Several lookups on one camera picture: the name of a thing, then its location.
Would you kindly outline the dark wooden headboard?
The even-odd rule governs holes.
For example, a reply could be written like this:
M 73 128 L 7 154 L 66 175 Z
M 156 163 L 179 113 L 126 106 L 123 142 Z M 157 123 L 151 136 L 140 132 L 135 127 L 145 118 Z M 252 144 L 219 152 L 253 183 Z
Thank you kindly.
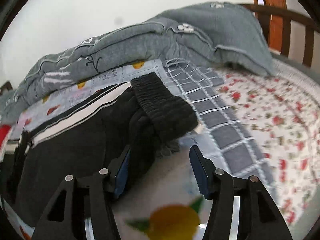
M 7 81 L 6 83 L 4 83 L 1 87 L 0 87 L 0 95 L 3 95 L 4 93 L 13 90 L 13 87 L 10 83 L 10 81 Z

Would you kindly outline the black pants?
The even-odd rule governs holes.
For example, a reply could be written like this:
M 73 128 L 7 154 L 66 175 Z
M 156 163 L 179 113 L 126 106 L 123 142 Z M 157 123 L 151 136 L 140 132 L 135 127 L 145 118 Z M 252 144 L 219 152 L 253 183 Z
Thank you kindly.
M 3 197 L 33 227 L 65 176 L 90 176 L 130 146 L 127 171 L 132 184 L 165 144 L 197 124 L 191 105 L 172 95 L 155 73 L 100 89 L 21 134 L 14 154 L 4 158 Z

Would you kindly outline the floral bed sheet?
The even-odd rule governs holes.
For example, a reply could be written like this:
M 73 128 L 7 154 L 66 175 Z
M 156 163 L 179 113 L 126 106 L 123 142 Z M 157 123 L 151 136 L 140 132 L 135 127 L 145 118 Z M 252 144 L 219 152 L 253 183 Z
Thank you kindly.
M 274 68 L 262 77 L 219 67 L 219 93 L 267 159 L 279 209 L 294 226 L 319 187 L 319 85 L 279 60 Z

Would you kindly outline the red pillow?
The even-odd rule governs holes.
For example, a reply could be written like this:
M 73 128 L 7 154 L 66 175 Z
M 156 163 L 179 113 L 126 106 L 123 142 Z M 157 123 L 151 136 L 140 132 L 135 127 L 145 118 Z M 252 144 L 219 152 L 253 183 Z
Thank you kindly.
M 4 151 L 5 145 L 10 137 L 10 132 L 12 127 L 9 125 L 1 125 L 0 127 L 0 150 L 1 152 Z

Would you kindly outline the grey floral quilt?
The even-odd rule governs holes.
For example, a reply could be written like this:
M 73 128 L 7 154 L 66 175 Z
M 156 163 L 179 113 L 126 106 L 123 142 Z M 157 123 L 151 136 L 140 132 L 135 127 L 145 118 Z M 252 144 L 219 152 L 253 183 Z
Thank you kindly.
M 251 11 L 232 3 L 196 4 L 40 58 L 16 89 L 1 96 L 1 123 L 15 123 L 25 109 L 53 91 L 109 69 L 156 59 L 183 59 L 203 67 L 234 63 L 257 75 L 276 74 Z

